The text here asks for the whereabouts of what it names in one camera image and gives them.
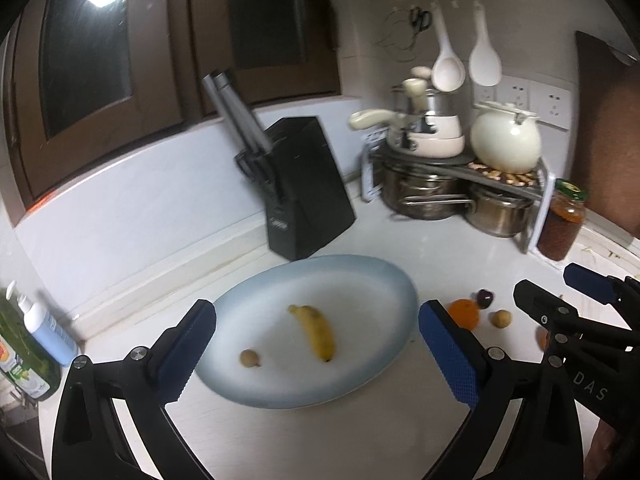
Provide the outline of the tan round longan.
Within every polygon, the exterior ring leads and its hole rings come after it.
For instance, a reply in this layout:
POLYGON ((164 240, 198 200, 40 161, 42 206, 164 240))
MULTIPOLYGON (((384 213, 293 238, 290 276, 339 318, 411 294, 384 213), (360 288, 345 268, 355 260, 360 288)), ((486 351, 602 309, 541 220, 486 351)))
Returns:
POLYGON ((500 330, 507 328, 512 323, 512 320, 513 314, 510 311, 503 309, 495 311, 489 319, 491 325, 495 326, 495 328, 500 328, 500 330))

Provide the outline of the orange tangerine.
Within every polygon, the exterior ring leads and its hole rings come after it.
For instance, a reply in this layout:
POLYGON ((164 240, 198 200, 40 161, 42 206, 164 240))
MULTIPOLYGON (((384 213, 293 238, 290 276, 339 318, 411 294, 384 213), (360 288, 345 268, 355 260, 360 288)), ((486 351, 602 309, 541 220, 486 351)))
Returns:
POLYGON ((454 300, 447 311, 457 326, 465 330, 475 330, 480 322, 480 307, 474 300, 454 300))
POLYGON ((535 337, 536 337, 536 341, 538 344, 538 348, 542 351, 545 352, 548 348, 548 344, 549 344, 549 333, 548 330, 546 330, 545 328, 538 326, 536 328, 536 333, 535 333, 535 337))

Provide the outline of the small brown longan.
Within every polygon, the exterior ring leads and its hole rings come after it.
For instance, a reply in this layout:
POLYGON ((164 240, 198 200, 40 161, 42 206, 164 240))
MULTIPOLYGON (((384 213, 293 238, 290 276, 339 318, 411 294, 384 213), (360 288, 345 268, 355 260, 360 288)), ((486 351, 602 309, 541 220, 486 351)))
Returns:
POLYGON ((240 363, 247 368, 260 367, 260 355, 253 349, 245 349, 240 353, 240 363))

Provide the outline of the yellow banana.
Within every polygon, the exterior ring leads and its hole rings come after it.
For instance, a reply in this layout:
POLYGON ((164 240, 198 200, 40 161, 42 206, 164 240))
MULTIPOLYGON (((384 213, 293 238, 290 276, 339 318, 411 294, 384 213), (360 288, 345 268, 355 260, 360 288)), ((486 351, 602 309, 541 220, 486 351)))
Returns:
POLYGON ((336 342, 332 326, 326 317, 315 307, 292 306, 288 307, 294 318, 307 337, 312 353, 321 362, 331 362, 336 352, 336 342))

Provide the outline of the dark purple fruit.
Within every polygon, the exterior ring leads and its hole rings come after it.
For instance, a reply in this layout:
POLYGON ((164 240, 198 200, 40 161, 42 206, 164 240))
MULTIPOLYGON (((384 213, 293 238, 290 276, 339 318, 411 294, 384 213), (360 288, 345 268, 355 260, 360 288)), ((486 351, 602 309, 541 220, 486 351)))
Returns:
POLYGON ((480 289, 475 294, 475 301, 482 310, 488 309, 494 302, 495 294, 487 289, 480 289))

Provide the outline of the glass jar green lid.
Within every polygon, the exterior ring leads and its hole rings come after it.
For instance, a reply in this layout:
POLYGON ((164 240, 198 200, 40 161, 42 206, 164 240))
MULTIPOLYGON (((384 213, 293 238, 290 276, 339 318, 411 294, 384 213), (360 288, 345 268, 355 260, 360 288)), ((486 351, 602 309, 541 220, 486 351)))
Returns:
POLYGON ((537 249, 552 261, 563 260, 573 246, 586 218, 587 192, 574 183, 558 179, 537 249))

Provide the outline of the green dish soap bottle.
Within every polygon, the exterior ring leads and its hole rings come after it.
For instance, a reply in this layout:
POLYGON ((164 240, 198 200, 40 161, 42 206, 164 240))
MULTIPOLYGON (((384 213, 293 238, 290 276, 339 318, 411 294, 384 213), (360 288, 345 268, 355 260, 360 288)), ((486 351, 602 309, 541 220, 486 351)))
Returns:
POLYGON ((23 315, 1 289, 1 373, 35 402, 58 390, 61 367, 26 330, 23 315))

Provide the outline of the small steel pot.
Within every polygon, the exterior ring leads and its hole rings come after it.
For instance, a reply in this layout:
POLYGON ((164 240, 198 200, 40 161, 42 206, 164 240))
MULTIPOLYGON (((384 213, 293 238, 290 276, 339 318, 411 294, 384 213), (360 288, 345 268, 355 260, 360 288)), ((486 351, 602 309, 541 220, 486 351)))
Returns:
POLYGON ((524 231, 534 202, 478 184, 469 187, 469 198, 475 203, 465 213, 471 226, 486 234, 507 238, 524 231))

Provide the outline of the metal corner shelf rack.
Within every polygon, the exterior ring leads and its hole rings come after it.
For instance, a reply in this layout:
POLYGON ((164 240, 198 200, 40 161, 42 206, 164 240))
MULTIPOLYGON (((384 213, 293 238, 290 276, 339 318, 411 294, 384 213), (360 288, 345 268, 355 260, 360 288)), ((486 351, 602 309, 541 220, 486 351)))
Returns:
POLYGON ((524 252, 535 249, 538 243, 544 218, 549 210, 550 200, 555 184, 555 175, 547 168, 541 159, 536 168, 529 174, 507 177, 504 172, 498 178, 491 177, 495 170, 480 168, 479 162, 471 159, 473 153, 466 148, 461 155, 450 159, 425 159, 413 155, 404 155, 392 150, 386 142, 387 130, 369 132, 364 136, 364 148, 362 152, 362 196, 373 197, 374 192, 381 189, 373 185, 374 166, 387 165, 399 166, 401 169, 412 170, 418 174, 439 174, 457 178, 466 182, 474 182, 505 192, 526 200, 532 200, 538 204, 532 220, 528 220, 524 234, 524 252))

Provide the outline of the large steel pot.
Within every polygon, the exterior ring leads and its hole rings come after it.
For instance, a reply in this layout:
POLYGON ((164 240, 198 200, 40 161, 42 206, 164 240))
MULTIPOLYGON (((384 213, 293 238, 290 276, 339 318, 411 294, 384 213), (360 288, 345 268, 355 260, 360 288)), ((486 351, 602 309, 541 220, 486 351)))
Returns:
POLYGON ((395 214, 416 220, 444 220, 476 211, 457 178, 391 162, 382 163, 382 200, 395 214))

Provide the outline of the white round ceramic pot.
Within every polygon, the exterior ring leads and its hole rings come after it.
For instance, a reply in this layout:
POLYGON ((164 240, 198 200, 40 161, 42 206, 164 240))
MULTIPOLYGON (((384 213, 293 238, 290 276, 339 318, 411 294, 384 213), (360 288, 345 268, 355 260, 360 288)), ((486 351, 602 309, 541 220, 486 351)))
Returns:
POLYGON ((509 174, 532 171, 541 156, 538 116, 511 103, 480 101, 470 133, 472 150, 486 166, 509 174))

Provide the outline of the light blue oval plate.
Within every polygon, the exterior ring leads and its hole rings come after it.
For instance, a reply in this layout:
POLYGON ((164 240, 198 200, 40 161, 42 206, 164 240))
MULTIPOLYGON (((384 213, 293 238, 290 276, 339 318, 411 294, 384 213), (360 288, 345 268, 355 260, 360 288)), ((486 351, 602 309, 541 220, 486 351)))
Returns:
POLYGON ((231 402, 289 410, 344 396, 385 370, 416 325, 418 293, 393 263, 337 255, 259 273, 214 306, 198 378, 231 402))

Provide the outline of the white hanging rice paddle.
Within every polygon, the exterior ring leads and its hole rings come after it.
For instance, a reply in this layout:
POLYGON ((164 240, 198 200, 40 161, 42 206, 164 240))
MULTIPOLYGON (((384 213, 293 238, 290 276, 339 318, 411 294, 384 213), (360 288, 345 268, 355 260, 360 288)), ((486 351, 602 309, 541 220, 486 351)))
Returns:
POLYGON ((485 8, 479 1, 474 2, 473 18, 476 43, 469 58, 470 77, 474 84, 495 87, 502 77, 502 63, 497 51, 491 44, 485 8))

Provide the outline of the black knife block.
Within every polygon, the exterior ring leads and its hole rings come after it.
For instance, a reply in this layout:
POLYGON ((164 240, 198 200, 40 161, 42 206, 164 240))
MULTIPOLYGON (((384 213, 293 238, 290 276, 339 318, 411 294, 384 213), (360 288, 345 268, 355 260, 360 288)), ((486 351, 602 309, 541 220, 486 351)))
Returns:
POLYGON ((246 148, 236 166, 264 200, 270 250, 305 259, 348 230, 356 214, 317 117, 281 118, 266 133, 272 151, 246 148))

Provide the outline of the white wall socket panel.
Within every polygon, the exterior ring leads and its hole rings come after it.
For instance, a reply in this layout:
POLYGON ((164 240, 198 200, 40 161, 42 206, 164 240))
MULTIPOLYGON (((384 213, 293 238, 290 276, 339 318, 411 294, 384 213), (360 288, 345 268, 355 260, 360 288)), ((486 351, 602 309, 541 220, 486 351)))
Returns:
POLYGON ((545 125, 568 131, 573 125, 573 96, 570 90, 503 75, 495 86, 472 83, 473 101, 511 103, 530 110, 545 125))

